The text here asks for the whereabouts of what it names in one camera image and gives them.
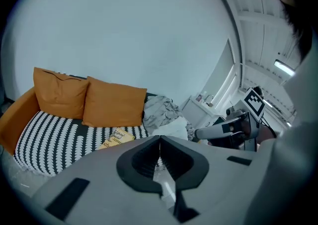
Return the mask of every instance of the white cabinet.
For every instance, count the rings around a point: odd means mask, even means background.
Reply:
[[[188,99],[182,109],[182,113],[194,129],[211,126],[221,116],[214,108],[199,103],[194,97]]]

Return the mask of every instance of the orange pillow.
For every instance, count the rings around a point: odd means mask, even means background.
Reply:
[[[35,67],[33,81],[42,111],[65,118],[83,118],[88,80]]]
[[[88,77],[82,124],[91,127],[124,127],[142,124],[147,89],[106,83]]]

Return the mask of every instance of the gray floor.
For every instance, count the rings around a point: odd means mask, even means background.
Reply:
[[[3,151],[1,156],[1,164],[4,176],[11,187],[25,193],[29,197],[32,197],[50,179],[49,176],[36,175],[28,170],[23,171],[6,150]]]

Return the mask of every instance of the ceiling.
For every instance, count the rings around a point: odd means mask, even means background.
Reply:
[[[274,62],[279,59],[295,69],[300,63],[300,55],[280,1],[227,2],[238,27],[242,48],[240,89],[246,91],[259,85],[264,99],[273,105],[271,110],[283,121],[292,122],[295,109],[283,87],[290,76],[275,67]]]

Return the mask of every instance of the sofa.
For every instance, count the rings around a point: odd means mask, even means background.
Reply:
[[[154,94],[147,93],[145,102],[149,96]],[[41,111],[33,87],[0,118],[0,144],[21,168],[54,176],[98,149],[114,130],[112,127],[89,127],[81,122],[81,119],[67,119]],[[136,139],[149,136],[143,125],[121,128]]]

